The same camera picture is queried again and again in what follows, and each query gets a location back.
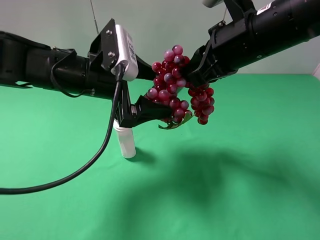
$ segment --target green leaf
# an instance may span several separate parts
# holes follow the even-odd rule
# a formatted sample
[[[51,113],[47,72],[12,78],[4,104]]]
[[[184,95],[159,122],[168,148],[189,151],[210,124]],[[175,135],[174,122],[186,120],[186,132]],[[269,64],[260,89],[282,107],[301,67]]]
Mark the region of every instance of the green leaf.
[[[160,129],[164,129],[164,130],[171,130],[171,129],[176,129],[177,127],[180,127],[182,124],[185,124],[186,122],[188,122],[193,116],[190,115],[189,113],[187,113],[185,116],[184,116],[184,119],[181,123],[179,124],[174,124],[174,123],[169,123],[168,126],[164,127],[164,126],[161,126],[161,125],[158,125],[158,127]]]

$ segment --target grape cluster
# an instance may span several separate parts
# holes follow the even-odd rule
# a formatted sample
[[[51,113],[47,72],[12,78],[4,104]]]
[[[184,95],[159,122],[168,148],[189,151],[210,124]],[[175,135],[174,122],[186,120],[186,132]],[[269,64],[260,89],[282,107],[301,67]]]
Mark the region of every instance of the grape cluster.
[[[198,117],[198,123],[205,125],[208,122],[209,115],[214,111],[214,99],[212,95],[214,90],[206,84],[201,87],[190,85],[181,75],[181,69],[186,66],[190,59],[183,56],[183,47],[175,45],[172,49],[164,52],[164,61],[154,62],[152,70],[156,76],[153,79],[153,87],[148,90],[145,97],[154,103],[163,104],[172,108],[172,115],[163,119],[170,124],[179,124],[183,121],[186,114],[192,116],[188,110],[189,103],[186,100],[180,100],[178,88],[189,88],[189,95],[192,96],[191,108],[195,110],[194,115]]]

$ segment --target green backdrop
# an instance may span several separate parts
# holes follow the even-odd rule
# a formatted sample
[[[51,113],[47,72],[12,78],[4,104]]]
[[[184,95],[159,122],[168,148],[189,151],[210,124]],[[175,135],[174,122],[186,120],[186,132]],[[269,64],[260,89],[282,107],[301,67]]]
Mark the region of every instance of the green backdrop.
[[[132,101],[150,85],[130,83]],[[0,240],[320,239],[320,82],[235,75],[212,85],[207,125],[145,123],[133,130],[132,161],[113,134],[73,181],[0,196]],[[110,108],[104,99],[0,87],[0,186],[78,169],[100,147]]]

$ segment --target black cable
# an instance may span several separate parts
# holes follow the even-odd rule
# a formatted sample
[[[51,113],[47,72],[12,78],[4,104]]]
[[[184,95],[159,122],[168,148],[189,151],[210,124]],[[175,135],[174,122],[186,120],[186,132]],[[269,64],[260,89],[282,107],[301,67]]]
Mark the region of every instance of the black cable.
[[[111,133],[112,133],[112,127],[113,127],[113,123],[114,123],[115,116],[116,116],[118,100],[120,97],[120,93],[122,91],[122,78],[124,76],[124,71],[125,71],[125,68],[122,64],[118,64],[116,66],[116,69],[115,69],[116,85],[115,85],[115,92],[114,92],[114,96],[113,96],[113,100],[112,100],[112,108],[111,108],[111,115],[110,115],[110,119],[109,119],[109,125],[108,125],[107,132],[106,132],[104,141],[103,141],[100,149],[90,159],[90,161],[88,161],[83,167],[81,167],[80,169],[78,169],[74,173],[72,173],[69,176],[66,176],[64,178],[61,178],[59,180],[56,180],[56,181],[53,181],[53,182],[50,182],[47,184],[43,184],[43,185],[25,187],[25,188],[0,188],[0,195],[30,194],[30,193],[36,193],[36,192],[40,192],[43,190],[51,189],[51,188],[54,188],[54,187],[57,187],[59,185],[62,185],[62,184],[69,182],[70,180],[76,178],[77,176],[82,174],[84,171],[86,171],[88,168],[90,168],[98,160],[98,158],[101,156],[101,154],[104,152],[104,150],[106,149],[108,142],[110,140]]]
[[[64,95],[70,97],[70,98],[78,98],[80,96],[82,96],[83,94],[86,93],[93,93],[94,90],[93,89],[86,89],[83,90],[80,94],[78,95],[72,95],[70,93],[68,93],[57,81],[56,77],[55,77],[55,70],[59,67],[60,64],[66,62],[67,60],[69,60],[70,58],[75,58],[77,56],[77,52],[75,49],[60,49],[55,47],[55,50],[59,51],[59,52],[63,52],[66,53],[68,55],[66,55],[64,58],[62,58],[60,61],[58,61],[57,63],[55,63],[52,68],[51,68],[51,72],[50,72],[50,81],[53,84],[53,86],[57,89],[60,90],[60,92],[62,92]]]

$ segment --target white label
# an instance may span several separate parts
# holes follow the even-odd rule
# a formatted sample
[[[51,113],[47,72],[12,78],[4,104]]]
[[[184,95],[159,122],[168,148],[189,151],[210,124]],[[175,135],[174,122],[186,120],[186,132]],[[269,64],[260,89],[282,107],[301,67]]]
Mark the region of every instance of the white label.
[[[136,58],[136,53],[135,53],[135,49],[134,49],[134,44],[132,43],[132,40],[131,40],[131,37],[130,37],[129,34],[127,35],[127,38],[126,38],[126,39],[127,39],[127,41],[128,41],[130,58],[131,58],[131,60],[132,60],[134,63],[137,63],[137,58]]]
[[[257,12],[256,15],[262,14],[264,11],[267,11],[271,7],[272,2],[270,2],[267,6],[264,6],[260,8]]]

